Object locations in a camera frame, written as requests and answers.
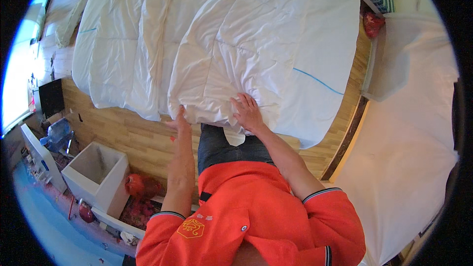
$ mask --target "white duvet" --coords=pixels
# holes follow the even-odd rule
[[[229,103],[248,92],[269,127],[322,140],[340,107],[360,0],[89,0],[72,76],[98,108],[243,132]]]

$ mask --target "orange polo shirt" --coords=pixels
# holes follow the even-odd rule
[[[361,222],[339,188],[300,201],[273,165],[232,162],[205,169],[202,192],[210,198],[187,219],[151,217],[138,266],[230,265],[243,240],[269,265],[358,265],[365,254]]]

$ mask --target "person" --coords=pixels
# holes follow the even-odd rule
[[[247,93],[231,99],[239,124],[254,135],[235,147],[223,128],[201,124],[199,209],[192,130],[181,105],[175,155],[162,210],[152,216],[136,263],[144,265],[358,265],[363,228],[347,195],[325,187],[304,160],[263,122]]]

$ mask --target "red balloon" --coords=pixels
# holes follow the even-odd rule
[[[79,215],[87,223],[92,223],[95,218],[90,205],[82,199],[79,201]]]
[[[125,189],[136,198],[151,199],[161,190],[161,185],[150,176],[130,174],[126,179]]]

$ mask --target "shirt logo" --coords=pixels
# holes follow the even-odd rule
[[[182,225],[177,230],[185,238],[200,237],[204,234],[204,224],[195,219],[187,219],[182,222]]]

